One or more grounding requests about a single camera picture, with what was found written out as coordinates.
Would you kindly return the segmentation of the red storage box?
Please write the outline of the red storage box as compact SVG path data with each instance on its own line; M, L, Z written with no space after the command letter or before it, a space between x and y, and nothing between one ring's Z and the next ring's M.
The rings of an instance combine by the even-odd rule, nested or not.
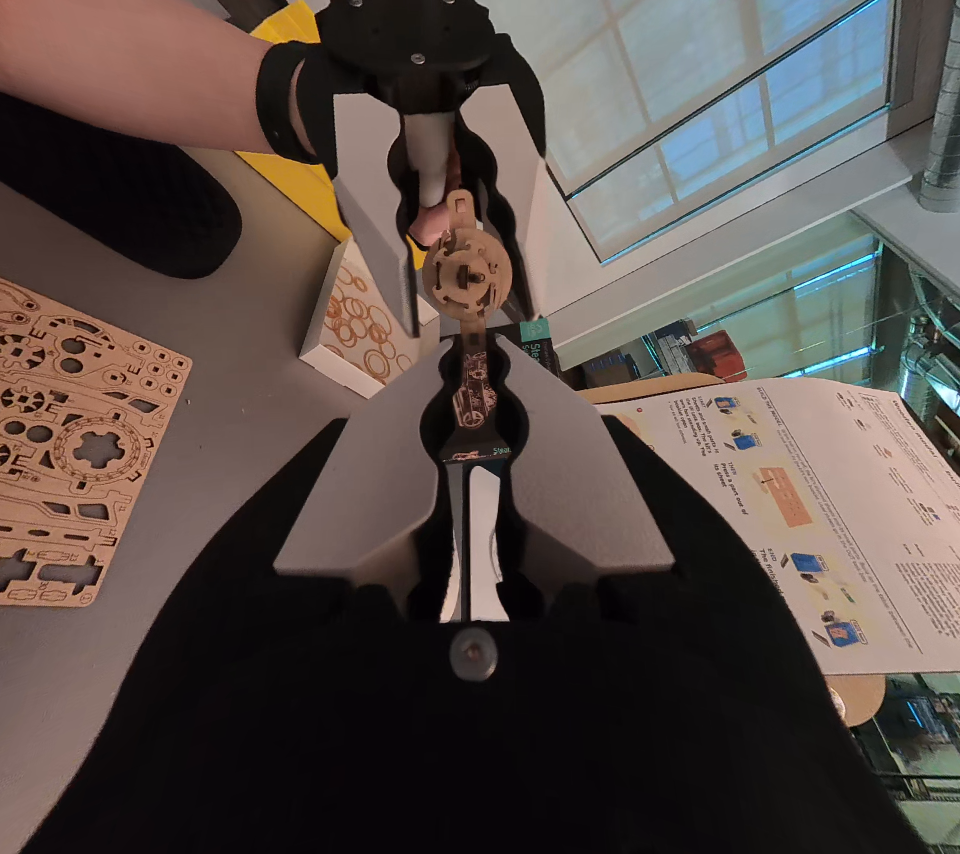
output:
M734 383L748 376L747 365L725 330L699 337L686 345L693 368L724 382Z

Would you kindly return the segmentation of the paper instruction sheet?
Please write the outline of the paper instruction sheet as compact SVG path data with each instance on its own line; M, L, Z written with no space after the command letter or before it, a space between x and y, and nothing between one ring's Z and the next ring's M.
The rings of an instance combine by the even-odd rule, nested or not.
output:
M824 674L958 673L958 476L898 394L780 378L594 406L726 518Z

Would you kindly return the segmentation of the yellow box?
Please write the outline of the yellow box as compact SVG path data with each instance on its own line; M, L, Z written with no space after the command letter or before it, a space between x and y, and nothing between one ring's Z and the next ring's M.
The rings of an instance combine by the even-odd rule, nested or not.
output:
M250 35L270 44L320 42L315 13L305 0L296 0L271 14ZM273 154L241 151L237 156L337 242L351 236L342 222L330 176L321 165L301 164Z

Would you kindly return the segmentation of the large paned window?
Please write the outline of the large paned window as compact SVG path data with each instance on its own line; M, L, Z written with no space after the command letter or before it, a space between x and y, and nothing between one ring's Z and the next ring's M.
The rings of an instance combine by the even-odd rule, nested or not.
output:
M889 108L897 0L476 0L534 69L608 263Z

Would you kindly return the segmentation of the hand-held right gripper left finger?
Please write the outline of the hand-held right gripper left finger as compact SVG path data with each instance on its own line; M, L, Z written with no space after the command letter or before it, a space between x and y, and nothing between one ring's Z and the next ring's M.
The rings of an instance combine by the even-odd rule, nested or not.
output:
M454 553L441 453L455 427L460 345L442 341L346 421L276 572L379 585L406 617L441 617Z

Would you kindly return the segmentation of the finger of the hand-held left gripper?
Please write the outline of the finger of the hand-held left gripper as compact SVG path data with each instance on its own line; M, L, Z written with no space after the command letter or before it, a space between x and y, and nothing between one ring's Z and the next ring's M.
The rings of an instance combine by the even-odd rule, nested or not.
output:
M337 174L332 183L342 218L393 317L420 335L412 252L398 214L402 193L388 167L402 133L400 115L366 92L333 97Z
M472 190L484 229L505 249L511 266L512 316L544 314L541 244L546 162L508 85L478 87L455 121L464 185Z

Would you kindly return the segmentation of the silver flexible duct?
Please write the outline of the silver flexible duct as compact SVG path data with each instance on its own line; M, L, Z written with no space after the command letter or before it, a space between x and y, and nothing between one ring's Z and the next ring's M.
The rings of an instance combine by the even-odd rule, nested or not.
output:
M959 0L952 0L918 203L932 213L959 213Z

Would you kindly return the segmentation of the wooden laser-cut parts sheet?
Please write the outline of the wooden laser-cut parts sheet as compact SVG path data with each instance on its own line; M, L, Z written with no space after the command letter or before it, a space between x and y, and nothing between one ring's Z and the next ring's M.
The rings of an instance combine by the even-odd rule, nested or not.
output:
M96 599L191 368L1 281L2 606Z

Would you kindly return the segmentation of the person's left forearm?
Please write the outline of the person's left forearm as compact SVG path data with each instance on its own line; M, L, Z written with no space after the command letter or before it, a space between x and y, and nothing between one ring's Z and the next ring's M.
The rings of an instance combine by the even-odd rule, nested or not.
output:
M185 0L1 0L1 90L180 147L270 152L258 120L269 44Z

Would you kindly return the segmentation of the round wooden model assembly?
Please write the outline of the round wooden model assembly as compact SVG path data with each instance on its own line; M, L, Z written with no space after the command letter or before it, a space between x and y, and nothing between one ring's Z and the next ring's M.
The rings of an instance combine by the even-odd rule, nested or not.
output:
M480 347L487 322L510 295L513 265L498 238L477 226L464 188L446 199L449 227L428 250L422 276L427 300L459 323L465 345Z

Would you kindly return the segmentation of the black textured pad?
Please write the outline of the black textured pad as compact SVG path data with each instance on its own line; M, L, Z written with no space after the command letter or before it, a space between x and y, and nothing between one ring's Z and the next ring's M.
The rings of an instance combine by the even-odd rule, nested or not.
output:
M180 148L1 95L1 181L139 266L217 271L242 234L227 189Z

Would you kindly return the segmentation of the black box with green label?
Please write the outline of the black box with green label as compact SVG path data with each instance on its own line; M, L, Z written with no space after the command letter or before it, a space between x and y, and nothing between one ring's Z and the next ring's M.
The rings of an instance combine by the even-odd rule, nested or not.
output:
M552 375L560 378L561 368L553 346L549 320L542 317L532 321L520 321L517 328L521 349Z

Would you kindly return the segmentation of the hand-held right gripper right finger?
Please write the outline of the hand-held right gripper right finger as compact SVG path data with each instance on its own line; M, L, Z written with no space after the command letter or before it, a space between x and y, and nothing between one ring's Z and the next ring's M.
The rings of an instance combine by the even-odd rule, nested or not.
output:
M569 585L670 571L673 552L596 407L508 338L492 343L510 448L495 527L508 618L539 618Z

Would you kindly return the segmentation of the illustrated paper card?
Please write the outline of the illustrated paper card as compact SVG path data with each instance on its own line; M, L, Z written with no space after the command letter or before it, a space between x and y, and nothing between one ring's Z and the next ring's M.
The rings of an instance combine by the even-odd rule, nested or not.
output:
M416 297L418 336L390 311L353 239L331 256L298 356L329 380L370 398L397 380L440 341L438 311Z

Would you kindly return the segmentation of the black printed cardboard box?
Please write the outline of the black printed cardboard box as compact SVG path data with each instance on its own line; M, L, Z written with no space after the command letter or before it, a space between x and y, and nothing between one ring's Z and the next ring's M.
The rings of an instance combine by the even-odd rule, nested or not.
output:
M453 567L441 619L460 621L466 612L474 621L506 622L496 525L510 448L496 428L498 397L484 339L468 334L451 343L462 372L452 398L453 431L440 451L453 523Z

